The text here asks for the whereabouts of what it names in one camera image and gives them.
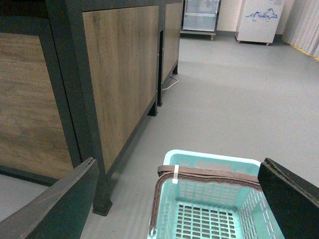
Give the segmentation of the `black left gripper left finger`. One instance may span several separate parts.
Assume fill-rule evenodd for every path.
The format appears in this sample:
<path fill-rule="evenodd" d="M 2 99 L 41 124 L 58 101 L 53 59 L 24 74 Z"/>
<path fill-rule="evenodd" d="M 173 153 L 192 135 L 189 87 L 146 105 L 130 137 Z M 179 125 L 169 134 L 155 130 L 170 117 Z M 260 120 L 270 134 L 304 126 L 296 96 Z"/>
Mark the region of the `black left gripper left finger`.
<path fill-rule="evenodd" d="M 30 203 L 0 223 L 2 239 L 78 239 L 85 226 L 99 178 L 88 158 Z"/>

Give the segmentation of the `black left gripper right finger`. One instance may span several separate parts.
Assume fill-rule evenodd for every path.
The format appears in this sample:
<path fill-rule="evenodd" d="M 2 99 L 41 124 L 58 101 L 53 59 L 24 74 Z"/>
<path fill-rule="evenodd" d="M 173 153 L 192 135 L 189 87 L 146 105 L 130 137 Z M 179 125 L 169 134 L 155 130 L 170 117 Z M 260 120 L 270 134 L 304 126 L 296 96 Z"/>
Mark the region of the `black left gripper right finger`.
<path fill-rule="evenodd" d="M 319 188 L 270 158 L 258 180 L 286 239 L 319 237 Z"/>

